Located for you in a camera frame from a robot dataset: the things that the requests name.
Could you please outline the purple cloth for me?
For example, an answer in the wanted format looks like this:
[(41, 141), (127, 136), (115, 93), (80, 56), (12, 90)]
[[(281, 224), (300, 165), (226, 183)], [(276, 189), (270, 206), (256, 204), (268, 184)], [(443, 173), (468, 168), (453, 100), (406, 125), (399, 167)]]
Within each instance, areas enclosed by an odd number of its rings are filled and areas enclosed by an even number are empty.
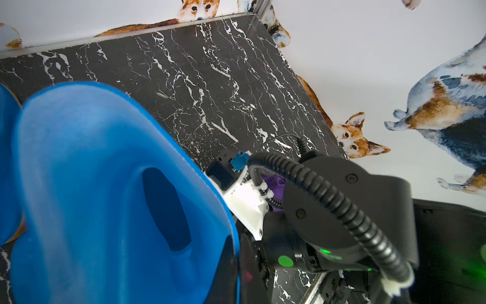
[(273, 191), (276, 199), (282, 201), (284, 197), (284, 190), (286, 187), (286, 180), (277, 175), (262, 174), (261, 178), (267, 183), (270, 190)]

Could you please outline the blue rubber boot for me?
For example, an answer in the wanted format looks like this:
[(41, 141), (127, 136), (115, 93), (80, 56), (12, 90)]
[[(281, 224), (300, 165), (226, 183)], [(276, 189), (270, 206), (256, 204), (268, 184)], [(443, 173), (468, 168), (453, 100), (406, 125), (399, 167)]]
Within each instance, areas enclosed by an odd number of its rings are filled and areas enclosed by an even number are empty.
[(228, 236), (221, 194), (135, 100), (94, 82), (43, 89), (13, 137), (28, 230), (16, 303), (205, 303)]
[(1, 85), (1, 244), (16, 238), (23, 214), (18, 199), (13, 163), (13, 135), (21, 105), (15, 95)]

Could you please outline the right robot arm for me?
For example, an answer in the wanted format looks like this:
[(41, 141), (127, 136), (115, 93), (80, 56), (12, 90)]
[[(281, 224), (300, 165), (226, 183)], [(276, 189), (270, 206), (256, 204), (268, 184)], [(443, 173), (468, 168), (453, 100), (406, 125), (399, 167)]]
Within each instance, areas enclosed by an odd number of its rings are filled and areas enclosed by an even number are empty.
[(326, 272), (323, 297), (334, 303), (484, 303), (485, 213), (415, 200), (398, 177), (368, 173), (317, 151), (294, 161), (250, 158), (249, 174), (283, 179), (283, 198), (262, 197), (261, 249), (274, 268)]

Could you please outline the blue rubber boot back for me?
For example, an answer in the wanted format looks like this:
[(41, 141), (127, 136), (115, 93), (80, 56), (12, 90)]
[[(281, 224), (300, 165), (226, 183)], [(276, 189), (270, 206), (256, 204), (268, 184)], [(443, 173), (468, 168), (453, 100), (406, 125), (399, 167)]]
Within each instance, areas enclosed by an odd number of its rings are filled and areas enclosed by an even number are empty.
[(43, 89), (13, 137), (28, 230), (16, 303), (205, 303), (228, 236), (221, 194), (135, 100), (94, 82)]

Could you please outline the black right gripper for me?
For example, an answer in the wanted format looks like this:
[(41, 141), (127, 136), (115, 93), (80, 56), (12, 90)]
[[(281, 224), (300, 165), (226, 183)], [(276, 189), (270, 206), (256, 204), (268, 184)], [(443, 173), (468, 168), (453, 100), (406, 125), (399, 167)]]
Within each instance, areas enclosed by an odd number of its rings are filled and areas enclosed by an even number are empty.
[(399, 273), (419, 265), (410, 183), (311, 151), (299, 160), (261, 152), (258, 168), (286, 180), (283, 209), (322, 267), (365, 265)]

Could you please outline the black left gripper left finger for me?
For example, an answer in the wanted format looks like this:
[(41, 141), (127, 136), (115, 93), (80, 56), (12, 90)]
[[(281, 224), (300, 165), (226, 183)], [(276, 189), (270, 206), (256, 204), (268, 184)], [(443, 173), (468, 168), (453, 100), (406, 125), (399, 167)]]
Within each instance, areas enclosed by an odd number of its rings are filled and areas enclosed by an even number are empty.
[(237, 256), (228, 236), (205, 304), (235, 304), (237, 300)]

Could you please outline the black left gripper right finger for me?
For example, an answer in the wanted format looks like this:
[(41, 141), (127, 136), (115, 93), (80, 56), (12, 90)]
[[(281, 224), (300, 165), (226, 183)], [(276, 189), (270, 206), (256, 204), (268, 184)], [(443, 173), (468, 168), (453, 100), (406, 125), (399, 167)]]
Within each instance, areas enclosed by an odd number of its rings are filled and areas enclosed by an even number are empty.
[(240, 303), (270, 303), (258, 268), (256, 253), (247, 234), (240, 236)]

